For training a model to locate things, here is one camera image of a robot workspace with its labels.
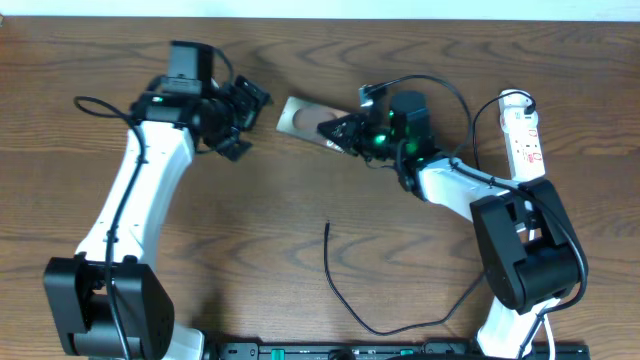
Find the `Galaxy S25 Ultra smartphone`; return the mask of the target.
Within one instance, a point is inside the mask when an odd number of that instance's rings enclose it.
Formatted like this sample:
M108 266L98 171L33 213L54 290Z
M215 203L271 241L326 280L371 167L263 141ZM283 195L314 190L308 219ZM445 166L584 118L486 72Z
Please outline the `Galaxy S25 Ultra smartphone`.
M348 112L290 96L281 112L276 130L294 138L343 153L338 145L318 133L317 126L320 123L336 120L346 115Z

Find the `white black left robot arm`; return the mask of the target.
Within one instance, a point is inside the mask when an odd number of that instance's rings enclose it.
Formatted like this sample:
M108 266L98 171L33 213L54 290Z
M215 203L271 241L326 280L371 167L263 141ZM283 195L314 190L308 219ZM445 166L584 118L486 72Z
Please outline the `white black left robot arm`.
M91 96L74 106L128 128L119 171L94 225L70 257L54 257L43 285L65 354L90 359L213 359L215 345L179 324L158 279L158 240L174 192L199 154L239 160L241 139L269 103L243 76L220 83L221 49L173 41L168 69L120 110Z

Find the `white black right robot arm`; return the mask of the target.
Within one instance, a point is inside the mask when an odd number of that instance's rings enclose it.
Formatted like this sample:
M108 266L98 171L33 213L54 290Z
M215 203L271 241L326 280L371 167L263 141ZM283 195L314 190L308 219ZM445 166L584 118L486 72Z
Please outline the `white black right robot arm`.
M388 127L381 124L376 92L365 87L361 97L365 112L322 122L318 133L347 154L393 160L405 191L473 224L481 277L494 294L476 335L479 350L502 359L532 354L549 314L576 305L588 278L584 251L558 192L544 177L534 98L509 89L495 99L511 172L501 179L436 145L424 94L396 94Z

